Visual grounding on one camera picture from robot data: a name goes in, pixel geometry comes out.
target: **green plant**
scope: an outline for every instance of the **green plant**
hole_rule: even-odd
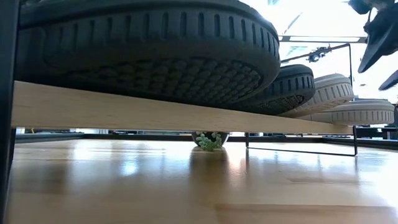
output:
[[[221,148],[221,135],[218,134],[216,131],[213,132],[211,134],[211,137],[216,139],[216,141],[213,142],[211,139],[205,136],[206,133],[207,133],[206,131],[197,131],[197,135],[199,135],[199,137],[197,137],[197,141],[200,147],[204,151],[208,152],[213,152],[214,149]]]

